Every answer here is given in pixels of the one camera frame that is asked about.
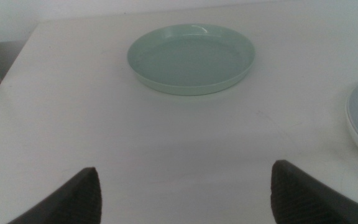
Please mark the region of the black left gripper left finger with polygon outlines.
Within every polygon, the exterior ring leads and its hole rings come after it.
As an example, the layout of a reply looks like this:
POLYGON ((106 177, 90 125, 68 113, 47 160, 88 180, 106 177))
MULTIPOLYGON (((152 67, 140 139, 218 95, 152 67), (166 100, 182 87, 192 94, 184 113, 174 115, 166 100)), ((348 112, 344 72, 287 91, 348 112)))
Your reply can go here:
POLYGON ((87 167, 9 224, 100 224, 101 214, 98 172, 87 167))

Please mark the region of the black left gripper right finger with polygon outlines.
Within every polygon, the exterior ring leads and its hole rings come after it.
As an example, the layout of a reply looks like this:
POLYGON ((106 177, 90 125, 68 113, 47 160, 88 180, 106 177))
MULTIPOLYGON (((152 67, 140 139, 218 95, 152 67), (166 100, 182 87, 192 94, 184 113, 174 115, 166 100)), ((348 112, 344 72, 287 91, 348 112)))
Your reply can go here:
POLYGON ((270 204, 277 223, 358 224, 358 203, 286 160, 272 166, 270 204))

